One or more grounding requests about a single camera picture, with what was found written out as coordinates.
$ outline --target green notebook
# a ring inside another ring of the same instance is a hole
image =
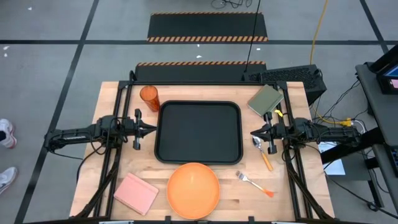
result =
[[[284,98],[283,94],[274,90],[273,87],[265,85],[248,102],[250,109],[262,116],[272,111]]]

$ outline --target spoon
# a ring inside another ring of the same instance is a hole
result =
[[[267,158],[266,154],[264,153],[264,151],[261,149],[261,139],[259,137],[257,137],[257,136],[253,136],[252,140],[253,140],[254,146],[256,148],[260,149],[262,158],[263,158],[264,162],[266,162],[268,170],[269,171],[273,171],[274,168],[272,167],[271,163],[268,161],[268,158]]]

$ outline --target white sneaker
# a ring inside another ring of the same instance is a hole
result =
[[[0,131],[6,133],[6,138],[0,141],[3,146],[12,149],[17,144],[17,139],[14,137],[14,127],[7,119],[0,119]]]
[[[10,167],[0,174],[0,194],[5,191],[17,177],[18,170]]]

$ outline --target fork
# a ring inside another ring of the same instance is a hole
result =
[[[273,197],[273,196],[274,196],[274,193],[273,193],[273,192],[271,192],[271,191],[269,191],[269,190],[266,190],[266,189],[263,189],[262,187],[260,187],[260,186],[257,185],[256,183],[254,183],[253,181],[249,180],[248,177],[246,177],[246,175],[244,175],[242,172],[236,171],[236,176],[237,176],[239,179],[241,179],[241,180],[243,180],[243,181],[247,181],[247,182],[251,183],[252,185],[256,186],[258,189],[260,189],[261,191],[263,191],[264,193],[266,193],[268,196],[270,196],[270,197]]]

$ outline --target gray floor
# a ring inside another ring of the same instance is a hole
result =
[[[255,11],[257,1],[246,9]],[[367,0],[384,40],[398,40],[395,0]],[[35,166],[43,136],[67,77],[77,45],[1,44],[2,40],[79,40],[93,0],[0,0],[0,118],[15,123],[18,145],[0,148],[0,170],[19,169],[19,177],[0,195],[1,223],[13,223]],[[311,40],[323,1],[264,0],[270,40]],[[144,40],[152,12],[214,11],[210,0],[99,0],[88,40]],[[334,0],[318,35],[319,40],[377,40],[359,0]],[[58,128],[90,124],[100,83],[127,77],[138,62],[181,60],[246,60],[248,45],[85,45],[60,115]],[[255,45],[251,59],[265,60],[268,68],[305,65],[310,45]],[[317,45],[314,62],[321,68],[328,91],[322,96],[325,112],[355,81],[354,66],[383,54],[380,45]],[[354,116],[366,108],[361,87],[352,90],[336,107],[338,118]],[[372,117],[360,116],[368,129],[376,126]],[[70,146],[59,153],[83,156],[84,146]],[[79,161],[49,154],[32,197],[25,222],[66,218],[75,191]],[[366,182],[342,182],[371,200]],[[380,212],[330,183],[336,216],[342,220],[393,223]],[[382,193],[386,209],[394,211],[388,195]]]

